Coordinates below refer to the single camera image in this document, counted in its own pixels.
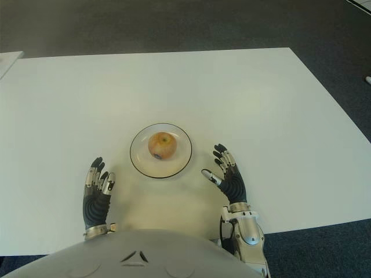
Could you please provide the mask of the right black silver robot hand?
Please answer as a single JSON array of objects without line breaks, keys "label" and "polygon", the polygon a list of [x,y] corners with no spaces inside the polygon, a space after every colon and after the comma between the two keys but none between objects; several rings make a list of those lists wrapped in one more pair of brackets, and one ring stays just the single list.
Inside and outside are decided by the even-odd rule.
[{"label": "right black silver robot hand", "polygon": [[214,162],[221,168],[224,177],[220,178],[208,169],[202,169],[202,175],[219,188],[230,204],[246,203],[245,183],[230,151],[224,145],[217,144],[214,146],[213,154]]}]

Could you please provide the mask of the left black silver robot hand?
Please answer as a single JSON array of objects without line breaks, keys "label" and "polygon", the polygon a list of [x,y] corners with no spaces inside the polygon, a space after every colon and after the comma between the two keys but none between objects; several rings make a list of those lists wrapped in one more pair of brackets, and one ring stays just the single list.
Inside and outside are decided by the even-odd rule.
[{"label": "left black silver robot hand", "polygon": [[89,167],[83,193],[82,214],[85,237],[103,235],[108,232],[107,215],[110,209],[115,173],[102,172],[105,163],[96,158]]}]

